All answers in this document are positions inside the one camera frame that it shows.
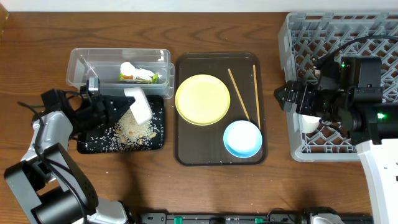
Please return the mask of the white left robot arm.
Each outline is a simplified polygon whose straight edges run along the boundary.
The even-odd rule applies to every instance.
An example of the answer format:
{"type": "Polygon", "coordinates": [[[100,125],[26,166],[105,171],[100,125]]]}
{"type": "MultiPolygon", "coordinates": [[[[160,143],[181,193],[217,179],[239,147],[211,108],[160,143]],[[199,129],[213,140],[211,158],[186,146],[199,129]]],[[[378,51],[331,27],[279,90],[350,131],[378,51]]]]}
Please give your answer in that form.
{"type": "Polygon", "coordinates": [[[34,135],[20,162],[4,179],[31,223],[134,223],[121,201],[99,198],[90,180],[71,158],[71,139],[86,144],[114,126],[135,102],[132,96],[51,89],[34,106],[34,135]]]}

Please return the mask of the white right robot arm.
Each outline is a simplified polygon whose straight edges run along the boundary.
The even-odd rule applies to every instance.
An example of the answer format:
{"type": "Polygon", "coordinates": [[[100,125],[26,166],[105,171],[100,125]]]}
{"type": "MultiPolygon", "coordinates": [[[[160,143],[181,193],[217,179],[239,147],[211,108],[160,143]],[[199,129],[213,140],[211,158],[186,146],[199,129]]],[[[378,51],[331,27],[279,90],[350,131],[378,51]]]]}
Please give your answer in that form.
{"type": "Polygon", "coordinates": [[[379,57],[323,57],[315,84],[287,81],[274,96],[281,109],[339,122],[361,161],[375,223],[397,223],[397,104],[383,102],[379,57]]]}

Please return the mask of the white cup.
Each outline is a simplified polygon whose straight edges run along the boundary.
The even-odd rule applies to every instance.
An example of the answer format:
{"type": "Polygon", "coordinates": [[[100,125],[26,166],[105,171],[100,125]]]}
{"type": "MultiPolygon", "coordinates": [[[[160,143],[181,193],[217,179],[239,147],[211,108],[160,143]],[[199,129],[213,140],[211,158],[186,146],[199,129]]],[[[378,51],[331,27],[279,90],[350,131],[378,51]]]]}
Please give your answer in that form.
{"type": "Polygon", "coordinates": [[[313,133],[317,130],[320,125],[321,117],[309,116],[309,115],[300,115],[300,124],[302,125],[302,132],[304,134],[313,133]]]}

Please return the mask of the green snack wrapper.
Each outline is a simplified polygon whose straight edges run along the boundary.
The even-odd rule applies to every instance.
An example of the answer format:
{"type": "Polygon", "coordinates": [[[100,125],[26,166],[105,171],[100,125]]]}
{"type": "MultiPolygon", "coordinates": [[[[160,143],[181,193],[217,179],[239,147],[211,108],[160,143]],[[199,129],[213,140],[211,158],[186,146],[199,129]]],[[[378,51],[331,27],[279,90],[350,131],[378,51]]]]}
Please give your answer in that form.
{"type": "Polygon", "coordinates": [[[125,76],[122,73],[119,74],[118,80],[121,82],[131,82],[131,83],[150,83],[150,84],[155,84],[158,82],[159,78],[161,75],[159,73],[155,73],[152,77],[149,79],[145,78],[134,78],[133,76],[125,76]]]}

